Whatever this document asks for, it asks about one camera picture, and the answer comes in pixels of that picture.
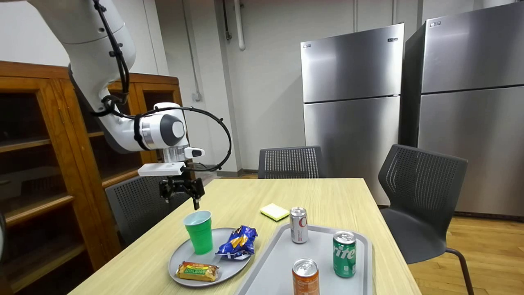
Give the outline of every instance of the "refrigerator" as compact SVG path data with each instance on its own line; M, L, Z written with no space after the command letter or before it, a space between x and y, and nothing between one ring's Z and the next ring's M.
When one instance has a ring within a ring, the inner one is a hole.
M388 204L378 170L397 142L404 24L301 42L306 144L322 177L363 177Z
M468 159L456 211L524 216L524 3L427 19L404 73L404 141Z

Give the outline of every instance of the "yellow sticky note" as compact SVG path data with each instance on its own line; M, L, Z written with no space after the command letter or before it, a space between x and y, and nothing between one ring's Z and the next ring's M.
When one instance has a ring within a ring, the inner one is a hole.
M280 219L283 219L289 214L289 209L284 209L275 203L270 203L270 204L261 206L260 213L278 222Z

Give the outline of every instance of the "soda can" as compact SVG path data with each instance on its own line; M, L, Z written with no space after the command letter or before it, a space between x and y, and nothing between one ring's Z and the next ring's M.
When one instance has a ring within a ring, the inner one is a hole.
M338 231L332 236L332 268L342 277L355 275L356 242L350 231Z
M294 244L307 242L307 211L301 206L293 206L289 211L291 240Z
M312 259L298 259L291 272L294 295L319 295L319 268Z

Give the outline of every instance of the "white plate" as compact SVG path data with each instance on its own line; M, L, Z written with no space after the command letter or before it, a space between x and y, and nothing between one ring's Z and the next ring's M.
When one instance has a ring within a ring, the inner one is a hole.
M234 227L214 227L212 229L212 250L204 255L194 255L193 245L188 239L185 242L181 242L168 260L168 265L167 265L168 277L180 285L191 286L191 288L203 288L203 286L221 283L221 281L234 277L235 273L239 273L247 265L247 262L252 259L252 255L245 260L227 260L227 259L222 259L221 255L214 254L217 250L217 247L229 239L232 231L234 231ZM219 267L217 268L217 280L199 281L199 280L183 280L183 278L176 277L175 272L183 260L217 265Z

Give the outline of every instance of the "wooden table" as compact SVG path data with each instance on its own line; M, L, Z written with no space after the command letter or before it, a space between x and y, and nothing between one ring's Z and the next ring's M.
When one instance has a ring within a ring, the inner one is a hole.
M185 201L72 293L234 293L275 231L286 224L286 219L273 222L258 213L266 203L283 208L299 204L307 209L309 224L353 229L366 236L374 245L376 293L420 293L361 178L212 180L201 198L201 209L212 214L212 227L247 224L258 232L258 254L239 275L216 286L194 290L180 286L168 277L168 259L188 237L181 219L193 208L191 201Z

